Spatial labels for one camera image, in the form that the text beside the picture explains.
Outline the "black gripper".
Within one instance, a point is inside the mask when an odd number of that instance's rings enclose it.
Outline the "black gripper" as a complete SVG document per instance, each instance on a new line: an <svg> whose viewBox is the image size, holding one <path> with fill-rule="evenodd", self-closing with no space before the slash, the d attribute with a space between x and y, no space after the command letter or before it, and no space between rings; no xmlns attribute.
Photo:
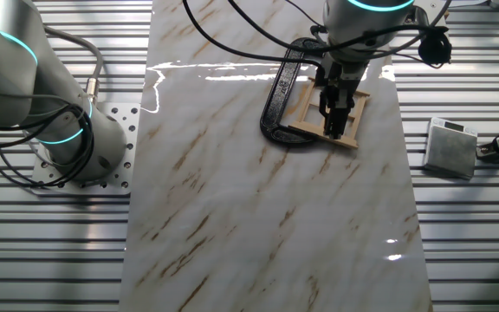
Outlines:
<svg viewBox="0 0 499 312"><path fill-rule="evenodd" d="M353 96L368 62L321 61L323 71L317 73L320 93L319 111L325 119L324 134L338 140L345 132L348 116L354 107Z"/></svg>

